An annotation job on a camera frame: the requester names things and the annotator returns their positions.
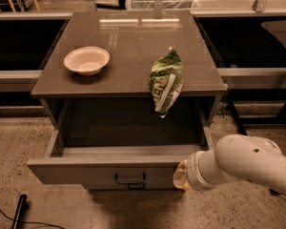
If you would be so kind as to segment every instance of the cabinet top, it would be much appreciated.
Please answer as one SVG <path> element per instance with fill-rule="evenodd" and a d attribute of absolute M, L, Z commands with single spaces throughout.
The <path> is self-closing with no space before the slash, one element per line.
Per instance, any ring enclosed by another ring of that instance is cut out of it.
<path fill-rule="evenodd" d="M 82 76 L 64 67 L 65 56 L 96 46 L 110 54 L 98 75 Z M 152 64 L 169 47 L 180 55 L 181 95 L 226 91 L 199 29 L 187 11 L 77 12 L 56 44 L 31 95 L 38 98 L 148 96 Z"/>

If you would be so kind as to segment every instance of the bowl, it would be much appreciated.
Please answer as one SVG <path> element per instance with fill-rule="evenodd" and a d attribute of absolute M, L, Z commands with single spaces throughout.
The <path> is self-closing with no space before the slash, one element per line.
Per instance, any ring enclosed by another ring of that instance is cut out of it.
<path fill-rule="evenodd" d="M 84 47 L 70 52 L 64 60 L 66 68 L 81 75 L 99 73 L 109 61 L 106 50 L 98 47 Z"/>

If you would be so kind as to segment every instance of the chip bag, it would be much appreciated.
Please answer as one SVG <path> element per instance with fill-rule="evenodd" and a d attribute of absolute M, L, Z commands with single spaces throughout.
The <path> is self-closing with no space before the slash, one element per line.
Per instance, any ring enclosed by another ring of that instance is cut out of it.
<path fill-rule="evenodd" d="M 155 111 L 165 117 L 181 93 L 183 70 L 179 55 L 170 48 L 170 52 L 153 63 L 149 80 Z"/>

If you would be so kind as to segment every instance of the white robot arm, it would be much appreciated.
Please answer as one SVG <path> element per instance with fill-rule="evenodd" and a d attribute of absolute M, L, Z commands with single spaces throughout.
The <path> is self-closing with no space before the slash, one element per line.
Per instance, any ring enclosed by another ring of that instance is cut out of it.
<path fill-rule="evenodd" d="M 262 137 L 227 135 L 214 149 L 193 153 L 174 173 L 180 189 L 209 190 L 238 180 L 271 188 L 286 196 L 286 157 Z"/>

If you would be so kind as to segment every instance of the speckled floor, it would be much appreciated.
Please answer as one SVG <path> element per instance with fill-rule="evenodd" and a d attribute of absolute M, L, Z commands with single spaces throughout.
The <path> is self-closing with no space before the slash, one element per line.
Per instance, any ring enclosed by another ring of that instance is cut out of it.
<path fill-rule="evenodd" d="M 121 191 L 88 193 L 81 185 L 43 185 L 26 166 L 42 157 L 52 125 L 40 108 L 0 108 L 0 207 L 13 218 L 19 196 L 30 209 L 25 220 L 57 224 L 68 229 L 198 229 L 285 228 L 286 197 L 248 182 L 226 184 L 212 191 Z M 216 116 L 214 143 L 237 134 L 234 119 Z M 249 129 L 268 137 L 286 156 L 286 128 Z M 0 214 L 0 229 L 11 222 Z M 26 224 L 23 228 L 50 228 Z"/>

